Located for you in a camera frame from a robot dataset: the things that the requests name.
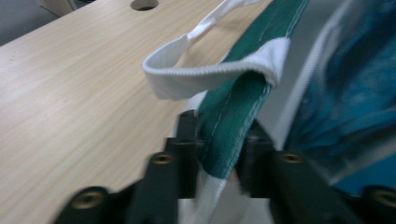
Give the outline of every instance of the hole in table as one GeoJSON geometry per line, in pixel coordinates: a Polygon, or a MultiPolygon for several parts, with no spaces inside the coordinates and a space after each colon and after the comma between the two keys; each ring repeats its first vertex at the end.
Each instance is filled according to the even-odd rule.
{"type": "Polygon", "coordinates": [[[131,8],[136,11],[149,11],[157,7],[160,3],[158,0],[134,0],[131,8]]]}

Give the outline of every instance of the white fabric loop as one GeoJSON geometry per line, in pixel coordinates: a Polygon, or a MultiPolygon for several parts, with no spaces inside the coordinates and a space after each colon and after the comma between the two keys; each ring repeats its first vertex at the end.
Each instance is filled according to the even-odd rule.
{"type": "Polygon", "coordinates": [[[277,85],[280,82],[283,62],[289,47],[289,40],[286,37],[267,42],[259,50],[237,62],[193,68],[174,67],[194,40],[227,13],[235,8],[259,1],[225,0],[201,20],[191,32],[153,51],[143,61],[143,70],[157,97],[171,100],[190,98],[198,92],[215,89],[246,71],[263,73],[268,83],[277,85]]]}

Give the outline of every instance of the green fabric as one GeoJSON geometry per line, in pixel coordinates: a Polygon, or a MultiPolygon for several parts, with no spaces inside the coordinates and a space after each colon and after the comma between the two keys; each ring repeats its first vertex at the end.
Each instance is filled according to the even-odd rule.
{"type": "MultiPolygon", "coordinates": [[[[289,37],[308,0],[275,0],[236,42],[224,62],[237,61],[269,40],[289,37]]],[[[245,136],[271,90],[262,74],[246,72],[223,87],[209,91],[198,110],[205,148],[199,159],[204,170],[228,178],[245,136]]]]}

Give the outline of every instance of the blue fabric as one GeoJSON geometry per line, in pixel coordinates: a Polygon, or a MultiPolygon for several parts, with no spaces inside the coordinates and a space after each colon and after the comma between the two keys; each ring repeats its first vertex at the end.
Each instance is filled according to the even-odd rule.
{"type": "Polygon", "coordinates": [[[396,174],[392,172],[393,170],[389,170],[389,168],[394,168],[394,164],[396,164],[396,155],[385,158],[384,160],[349,176],[334,186],[353,195],[361,195],[361,186],[366,185],[388,185],[394,187],[396,186],[396,174]]]}
{"type": "MultiPolygon", "coordinates": [[[[396,137],[396,1],[369,8],[361,21],[344,26],[327,68],[313,75],[286,144],[327,177],[365,156],[373,163],[390,147],[396,153],[387,146],[396,137]]],[[[396,163],[387,165],[396,170],[396,163]]]]}

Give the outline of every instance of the wood grain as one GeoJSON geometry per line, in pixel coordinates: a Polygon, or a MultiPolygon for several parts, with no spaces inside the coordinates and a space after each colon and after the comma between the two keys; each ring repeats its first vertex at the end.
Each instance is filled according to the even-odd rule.
{"type": "MultiPolygon", "coordinates": [[[[219,2],[97,0],[0,48],[0,223],[50,223],[76,190],[141,175],[185,104],[157,100],[141,63],[219,2]]],[[[218,62],[267,4],[237,9],[179,65],[218,62]]]]}

